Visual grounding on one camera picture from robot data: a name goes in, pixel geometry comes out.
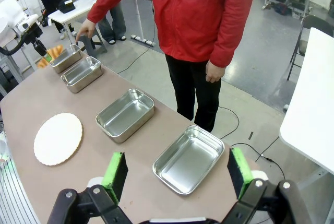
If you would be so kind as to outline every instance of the black hose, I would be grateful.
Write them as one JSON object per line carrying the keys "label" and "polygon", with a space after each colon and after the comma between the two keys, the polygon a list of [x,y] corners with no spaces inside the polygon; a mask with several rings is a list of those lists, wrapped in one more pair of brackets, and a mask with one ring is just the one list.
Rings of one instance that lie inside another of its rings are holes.
{"label": "black hose", "polygon": [[22,36],[20,42],[18,42],[17,46],[14,47],[12,50],[6,50],[6,49],[3,49],[2,47],[0,47],[0,53],[2,53],[4,55],[7,55],[7,56],[13,55],[17,51],[19,51],[20,48],[23,46],[23,44],[25,43],[26,37],[27,37],[27,34],[24,34]]}

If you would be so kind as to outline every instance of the black pants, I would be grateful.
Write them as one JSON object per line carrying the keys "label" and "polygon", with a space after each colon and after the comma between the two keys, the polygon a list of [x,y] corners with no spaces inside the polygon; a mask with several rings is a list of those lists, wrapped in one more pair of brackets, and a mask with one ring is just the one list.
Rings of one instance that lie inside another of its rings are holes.
{"label": "black pants", "polygon": [[[55,11],[57,11],[60,1],[57,0],[55,2],[54,1],[43,2],[43,5],[44,5],[45,10],[46,10],[46,15],[50,15],[51,13],[54,13]],[[58,23],[57,21],[54,21],[54,20],[53,20],[53,22],[54,22],[58,32],[60,33],[61,30],[64,29],[63,25]],[[70,29],[71,32],[74,31],[74,28],[71,25],[69,25],[69,29]]]}
{"label": "black pants", "polygon": [[212,131],[219,106],[220,81],[206,82],[205,62],[180,61],[166,55],[169,73],[175,89],[177,112],[189,120],[194,118],[195,91],[198,109],[195,124]]}

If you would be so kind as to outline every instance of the shallow metal tray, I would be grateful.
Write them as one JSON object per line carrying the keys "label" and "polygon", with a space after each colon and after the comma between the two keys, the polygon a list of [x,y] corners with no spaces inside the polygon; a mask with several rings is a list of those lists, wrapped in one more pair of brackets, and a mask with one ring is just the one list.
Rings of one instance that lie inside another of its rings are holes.
{"label": "shallow metal tray", "polygon": [[96,58],[86,57],[61,75],[67,88],[77,93],[102,75],[101,62]]}
{"label": "shallow metal tray", "polygon": [[115,142],[122,143],[154,114],[154,101],[137,89],[122,97],[96,116],[96,123]]}
{"label": "shallow metal tray", "polygon": [[178,194],[190,194],[224,152],[224,143],[199,126],[189,126],[154,162],[153,172]]}
{"label": "shallow metal tray", "polygon": [[80,47],[77,45],[70,45],[56,58],[50,62],[50,65],[59,74],[72,66],[75,62],[81,59]]}

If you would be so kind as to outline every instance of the striped metal surface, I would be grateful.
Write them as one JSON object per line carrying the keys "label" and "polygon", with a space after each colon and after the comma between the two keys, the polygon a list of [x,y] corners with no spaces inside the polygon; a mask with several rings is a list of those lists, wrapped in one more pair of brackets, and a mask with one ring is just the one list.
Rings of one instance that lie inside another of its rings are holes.
{"label": "striped metal surface", "polygon": [[3,132],[0,134],[0,223],[40,224],[17,173]]}

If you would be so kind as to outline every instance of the jacket zipper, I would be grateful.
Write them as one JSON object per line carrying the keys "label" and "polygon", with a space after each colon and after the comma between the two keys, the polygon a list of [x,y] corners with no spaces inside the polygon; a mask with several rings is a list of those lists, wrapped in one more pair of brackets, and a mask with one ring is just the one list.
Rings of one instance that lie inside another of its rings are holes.
{"label": "jacket zipper", "polygon": [[173,7],[172,7],[172,30],[174,34],[174,44],[172,48],[172,56],[174,57],[175,54],[175,46],[176,46],[176,29],[175,29],[175,13],[176,13],[176,0],[173,1]]}

